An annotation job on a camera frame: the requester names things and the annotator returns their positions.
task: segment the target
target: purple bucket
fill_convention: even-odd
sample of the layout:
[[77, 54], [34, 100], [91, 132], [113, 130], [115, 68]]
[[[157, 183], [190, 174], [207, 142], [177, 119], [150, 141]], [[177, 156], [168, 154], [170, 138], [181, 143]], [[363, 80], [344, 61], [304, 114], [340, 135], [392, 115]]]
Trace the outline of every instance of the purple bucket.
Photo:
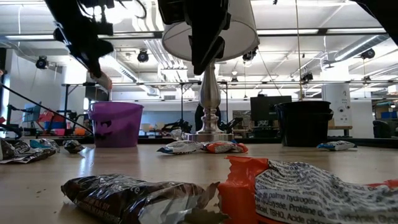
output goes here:
[[97, 102], [88, 114], [93, 120], [96, 147], [134, 147], [138, 143], [142, 105]]

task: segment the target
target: black bucket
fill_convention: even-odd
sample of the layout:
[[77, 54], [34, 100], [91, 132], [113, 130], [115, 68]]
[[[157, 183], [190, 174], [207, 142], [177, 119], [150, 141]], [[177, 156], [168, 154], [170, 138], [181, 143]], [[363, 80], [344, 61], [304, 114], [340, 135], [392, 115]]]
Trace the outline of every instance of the black bucket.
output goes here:
[[327, 101], [298, 101], [276, 105], [282, 144], [315, 147], [327, 140], [333, 117]]

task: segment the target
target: black cable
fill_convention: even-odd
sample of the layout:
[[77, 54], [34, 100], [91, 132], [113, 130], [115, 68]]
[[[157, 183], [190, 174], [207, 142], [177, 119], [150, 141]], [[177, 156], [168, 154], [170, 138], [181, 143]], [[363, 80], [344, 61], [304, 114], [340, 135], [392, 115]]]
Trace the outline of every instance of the black cable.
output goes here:
[[45, 110], [47, 110], [47, 111], [49, 111], [49, 112], [52, 112], [53, 114], [56, 114], [56, 115], [58, 115], [58, 116], [61, 116], [61, 117], [65, 118], [66, 120], [71, 121], [73, 124], [79, 125], [80, 127], [82, 127], [82, 128], [84, 128], [85, 130], [87, 130], [90, 134], [93, 134], [93, 132], [92, 132], [90, 129], [84, 127], [83, 125], [77, 123], [76, 121], [74, 121], [74, 120], [72, 120], [72, 119], [69, 119], [69, 118], [67, 118], [66, 116], [62, 115], [62, 114], [59, 114], [59, 113], [57, 113], [57, 112], [51, 110], [50, 108], [47, 108], [47, 107], [45, 107], [45, 106], [43, 106], [43, 105], [40, 105], [40, 104], [34, 102], [33, 100], [27, 98], [27, 97], [22, 96], [21, 94], [17, 93], [16, 91], [14, 91], [14, 90], [12, 90], [12, 89], [6, 87], [6, 86], [3, 85], [1, 82], [0, 82], [0, 86], [2, 86], [3, 88], [5, 88], [6, 90], [10, 91], [11, 93], [13, 93], [13, 94], [15, 94], [15, 95], [21, 97], [22, 99], [27, 100], [27, 101], [33, 103], [33, 104], [36, 105], [36, 106], [39, 106], [39, 107], [41, 107], [41, 108], [43, 108], [43, 109], [45, 109]]
[[142, 10], [144, 10], [144, 15], [141, 17], [141, 16], [136, 16], [138, 19], [145, 19], [146, 17], [147, 17], [147, 9], [145, 8], [145, 5], [140, 1], [140, 0], [136, 0], [137, 2], [138, 2], [138, 4], [142, 7]]

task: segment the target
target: lamp shade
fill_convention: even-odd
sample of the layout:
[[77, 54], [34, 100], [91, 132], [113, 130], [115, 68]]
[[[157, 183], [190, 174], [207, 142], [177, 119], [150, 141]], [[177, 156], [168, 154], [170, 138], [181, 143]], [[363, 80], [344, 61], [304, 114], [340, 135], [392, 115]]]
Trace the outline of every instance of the lamp shade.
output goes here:
[[[231, 14], [230, 27], [220, 34], [225, 40], [224, 57], [217, 61], [242, 56], [259, 44], [250, 0], [229, 0], [228, 12]], [[192, 28], [186, 22], [165, 25], [162, 39], [165, 50], [175, 57], [191, 61], [189, 35], [192, 35]]]

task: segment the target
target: table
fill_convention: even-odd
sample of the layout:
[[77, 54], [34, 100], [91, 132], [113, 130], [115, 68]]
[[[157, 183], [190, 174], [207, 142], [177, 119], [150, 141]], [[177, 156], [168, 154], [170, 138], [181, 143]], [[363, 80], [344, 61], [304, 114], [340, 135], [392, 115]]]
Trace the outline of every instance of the table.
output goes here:
[[344, 130], [344, 136], [349, 136], [349, 131], [352, 129], [352, 126], [329, 126], [329, 130]]
[[[44, 161], [0, 166], [0, 217], [2, 223], [99, 223], [75, 208], [60, 186], [67, 180], [93, 174], [120, 173], [144, 180], [185, 181], [207, 186], [224, 181], [229, 173], [226, 154], [168, 156], [156, 152], [161, 145], [130, 149], [85, 149], [80, 154], [62, 150]], [[359, 147], [358, 151], [328, 152], [280, 144], [248, 145], [242, 156], [267, 157], [286, 162], [302, 161], [360, 184], [398, 178], [396, 149]], [[213, 199], [209, 206], [217, 202]]]

